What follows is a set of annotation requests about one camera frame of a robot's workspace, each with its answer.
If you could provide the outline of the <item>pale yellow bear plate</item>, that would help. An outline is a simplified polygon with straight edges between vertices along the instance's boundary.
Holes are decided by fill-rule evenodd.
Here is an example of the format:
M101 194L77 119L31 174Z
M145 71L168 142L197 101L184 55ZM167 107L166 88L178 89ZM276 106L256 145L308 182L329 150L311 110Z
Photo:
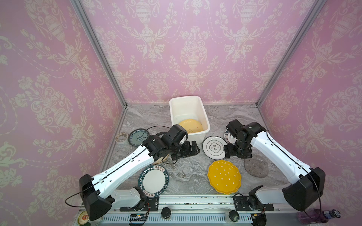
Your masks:
M203 126L202 124L194 119L185 119L179 123L180 126L182 126L188 134L202 132Z

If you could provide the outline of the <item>yellow polka dot plate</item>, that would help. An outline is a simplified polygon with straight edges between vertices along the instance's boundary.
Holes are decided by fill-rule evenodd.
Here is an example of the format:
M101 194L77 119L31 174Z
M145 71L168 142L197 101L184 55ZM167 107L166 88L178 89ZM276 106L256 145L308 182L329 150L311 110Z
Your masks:
M208 168L207 177L210 185L225 195L237 193L241 187L242 176L238 168L229 161L213 162Z

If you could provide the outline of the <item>green rim white plate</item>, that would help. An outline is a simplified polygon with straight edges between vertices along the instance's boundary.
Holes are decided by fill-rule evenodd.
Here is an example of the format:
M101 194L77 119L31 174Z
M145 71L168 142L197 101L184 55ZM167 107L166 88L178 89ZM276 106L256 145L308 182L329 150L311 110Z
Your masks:
M169 174L167 170L160 165L147 167L138 179L138 187L149 198L160 196L166 191L168 184Z

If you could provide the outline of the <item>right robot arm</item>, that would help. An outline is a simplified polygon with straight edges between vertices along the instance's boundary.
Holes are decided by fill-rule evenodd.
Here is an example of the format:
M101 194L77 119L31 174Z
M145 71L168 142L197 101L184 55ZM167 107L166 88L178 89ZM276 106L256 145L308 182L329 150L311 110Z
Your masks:
M319 168L312 168L291 154L279 144L257 122L243 125L238 120L230 121L227 131L236 138L235 144L224 146L225 157L236 156L240 159L251 159L252 149L263 153L287 178L283 186L258 186L248 194L248 204L258 211L267 204L289 204L293 209L306 211L323 195L326 174Z

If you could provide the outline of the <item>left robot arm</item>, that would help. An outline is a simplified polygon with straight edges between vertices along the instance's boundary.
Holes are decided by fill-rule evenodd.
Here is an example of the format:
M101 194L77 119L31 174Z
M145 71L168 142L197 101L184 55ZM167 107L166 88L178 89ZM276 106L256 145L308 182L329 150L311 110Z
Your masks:
M89 220L94 221L110 210L129 208L140 211L148 205L145 192L140 187L119 190L129 177L145 167L170 156L177 161L200 153L196 141L189 142L186 130L179 124L168 132L148 136L131 154L113 167L91 176L85 174L79 180L80 197Z

